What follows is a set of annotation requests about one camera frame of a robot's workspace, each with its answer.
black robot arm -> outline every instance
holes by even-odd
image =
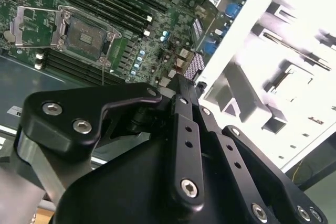
[[[95,147],[140,132],[150,139],[91,169]],[[220,129],[180,75],[160,92],[136,83],[35,93],[14,151],[57,206],[53,224],[328,223],[240,129]]]

cable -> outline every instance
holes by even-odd
[[[303,158],[303,159],[301,160],[301,162],[300,162],[298,168],[296,168],[296,170],[295,170],[295,172],[294,172],[294,174],[293,174],[292,182],[294,182],[296,173],[298,173],[298,171],[299,171],[299,169],[300,169],[300,167],[301,167],[301,165],[302,165],[303,160],[305,160],[305,159]]]

motherboard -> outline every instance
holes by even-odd
[[[194,80],[246,0],[0,0],[0,55],[83,86]]]

screw hole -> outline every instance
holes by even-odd
[[[185,142],[185,145],[188,147],[188,148],[192,148],[193,147],[193,144],[189,141],[186,141]]]
[[[185,100],[183,97],[180,98],[180,101],[181,101],[182,103],[184,103],[184,104],[188,104],[188,101]]]
[[[240,163],[238,163],[238,162],[235,162],[235,166],[236,166],[238,169],[241,169],[241,168],[242,168],[242,166],[241,166]]]
[[[156,92],[154,90],[147,89],[147,92],[154,97],[156,96]]]

blue connector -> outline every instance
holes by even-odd
[[[215,41],[206,41],[203,46],[203,50],[205,53],[209,55],[213,55],[217,49],[217,45]]]
[[[240,10],[242,9],[242,7],[236,3],[230,3],[226,6],[226,9],[225,9],[225,15],[228,16],[229,18],[231,19],[235,19]]]
[[[224,37],[227,34],[227,31],[229,31],[229,28],[227,26],[224,26],[221,37]]]

